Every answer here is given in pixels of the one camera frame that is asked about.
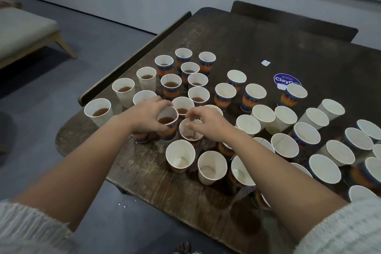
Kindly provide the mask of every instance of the wet table surface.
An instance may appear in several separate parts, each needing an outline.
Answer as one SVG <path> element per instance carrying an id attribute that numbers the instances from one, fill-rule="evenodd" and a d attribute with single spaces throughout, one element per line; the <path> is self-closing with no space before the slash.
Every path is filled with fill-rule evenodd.
<path id="1" fill-rule="evenodd" d="M 381 52 L 378 50 L 202 8 L 121 77 L 132 78 L 136 90 L 141 90 L 136 71 L 144 66 L 155 67 L 154 59 L 158 55 L 175 58 L 174 51 L 180 47 L 193 51 L 191 61 L 195 63 L 202 51 L 216 54 L 207 86 L 211 93 L 210 104 L 216 84 L 226 82 L 226 74 L 231 69 L 243 71 L 246 84 L 262 85 L 267 90 L 262 104 L 272 109 L 283 92 L 277 88 L 274 75 L 286 73 L 296 77 L 308 91 L 308 96 L 293 107 L 298 117 L 308 107 L 317 107 L 324 98 L 340 102 L 346 113 L 320 130 L 319 147 L 341 135 L 357 119 L 380 124 Z M 264 66 L 263 60 L 271 63 Z M 239 108 L 243 89 L 224 113 L 232 124 L 244 114 Z M 158 78 L 157 93 L 162 95 Z M 182 89 L 180 95 L 187 96 L 187 92 Z M 114 113 L 122 111 L 111 85 L 97 98 L 109 99 Z M 58 132 L 57 150 L 63 156 L 68 155 L 96 130 L 97 126 L 83 110 L 79 111 Z M 266 131 L 257 136 L 270 138 Z M 171 172 L 165 159 L 167 145 L 156 134 L 151 134 L 146 144 L 136 144 L 130 137 L 107 180 L 236 252 L 292 252 L 295 242 L 272 212 L 256 207 L 251 195 L 247 195 L 250 189 L 237 192 L 226 178 L 212 186 L 202 185 L 197 178 L 197 159 L 187 174 Z M 197 152 L 213 146 L 203 142 Z M 344 196 L 347 188 L 341 183 L 335 190 Z"/>

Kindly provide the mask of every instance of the gray floor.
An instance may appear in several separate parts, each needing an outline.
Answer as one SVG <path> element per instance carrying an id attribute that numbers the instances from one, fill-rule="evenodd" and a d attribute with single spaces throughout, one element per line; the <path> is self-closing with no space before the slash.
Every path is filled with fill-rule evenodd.
<path id="1" fill-rule="evenodd" d="M 0 70 L 0 199 L 24 190 L 63 158 L 55 149 L 59 128 L 81 109 L 77 98 L 153 35 L 37 0 L 26 11 L 56 20 L 78 54 L 72 60 L 51 47 Z M 228 253 L 148 204 L 105 182 L 75 233 L 80 253 L 169 253 L 184 239 L 205 253 Z"/>

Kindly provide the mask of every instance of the brown liquid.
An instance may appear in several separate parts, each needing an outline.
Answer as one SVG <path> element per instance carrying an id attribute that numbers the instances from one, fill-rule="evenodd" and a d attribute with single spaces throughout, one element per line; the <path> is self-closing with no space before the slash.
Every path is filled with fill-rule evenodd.
<path id="1" fill-rule="evenodd" d="M 170 122 L 173 122 L 174 121 L 174 118 L 173 117 L 162 117 L 161 119 L 159 119 L 159 123 L 161 124 L 169 124 Z"/>
<path id="2" fill-rule="evenodd" d="M 100 108 L 99 110 L 93 113 L 93 116 L 101 116 L 105 114 L 108 110 L 108 108 Z"/>
<path id="3" fill-rule="evenodd" d="M 118 92 L 128 92 L 130 89 L 131 89 L 131 87 L 125 86 L 125 87 L 121 88 L 120 90 L 118 90 Z"/>
<path id="4" fill-rule="evenodd" d="M 141 79 L 150 79 L 153 78 L 154 76 L 151 74 L 146 74 L 145 76 L 142 76 Z"/>
<path id="5" fill-rule="evenodd" d="M 193 99 L 193 101 L 195 101 L 195 102 L 197 102 L 197 103 L 202 103 L 202 102 L 204 102 L 204 100 L 203 100 L 202 98 L 200 98 L 200 97 L 193 97 L 192 99 Z"/>
<path id="6" fill-rule="evenodd" d="M 177 112 L 178 112 L 179 114 L 186 114 L 186 113 L 188 112 L 188 110 L 187 110 L 186 108 L 178 108 L 178 109 L 177 109 Z"/>
<path id="7" fill-rule="evenodd" d="M 179 86 L 179 84 L 173 81 L 169 81 L 167 83 L 164 83 L 164 86 L 166 86 L 167 88 L 175 88 L 176 86 Z"/>

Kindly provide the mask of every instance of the wooden table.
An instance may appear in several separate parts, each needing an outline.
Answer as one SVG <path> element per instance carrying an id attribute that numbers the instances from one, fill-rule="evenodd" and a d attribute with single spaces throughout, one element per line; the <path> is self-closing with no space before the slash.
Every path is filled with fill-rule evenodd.
<path id="1" fill-rule="evenodd" d="M 293 108 L 298 117 L 308 107 L 317 107 L 324 98 L 334 99 L 345 107 L 344 116 L 320 131 L 322 145 L 357 119 L 381 124 L 378 50 L 202 8 L 121 77 L 132 78 L 140 90 L 136 71 L 143 66 L 155 67 L 158 55 L 175 57 L 174 51 L 180 47 L 191 49 L 191 61 L 196 63 L 202 51 L 216 54 L 208 83 L 209 103 L 213 103 L 216 84 L 226 81 L 229 70 L 239 69 L 247 75 L 247 83 L 266 88 L 263 103 L 274 109 L 282 91 L 273 78 L 275 74 L 286 73 L 299 79 L 308 90 L 307 98 Z M 264 66 L 263 60 L 271 64 Z M 159 79 L 157 88 L 161 94 Z M 242 91 L 224 114 L 232 124 L 243 114 L 239 109 Z M 186 96 L 186 92 L 183 90 L 181 95 Z M 114 113 L 122 111 L 111 85 L 100 97 L 111 101 Z M 57 150 L 63 156 L 68 155 L 96 130 L 83 110 L 79 111 L 58 132 Z M 166 164 L 165 147 L 155 135 L 151 136 L 151 141 L 144 145 L 134 143 L 131 138 L 125 142 L 107 176 L 109 182 L 239 253 L 292 251 L 292 241 L 271 214 L 258 210 L 248 196 L 233 200 L 235 193 L 225 179 L 207 187 L 198 181 L 196 171 L 174 174 Z"/>

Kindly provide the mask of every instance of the seat cushion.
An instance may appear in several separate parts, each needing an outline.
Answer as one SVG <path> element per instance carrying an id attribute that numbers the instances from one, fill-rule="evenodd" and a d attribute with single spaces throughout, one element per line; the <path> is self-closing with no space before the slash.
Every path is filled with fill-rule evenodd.
<path id="1" fill-rule="evenodd" d="M 0 9 L 0 60 L 59 31 L 57 22 L 21 9 Z"/>

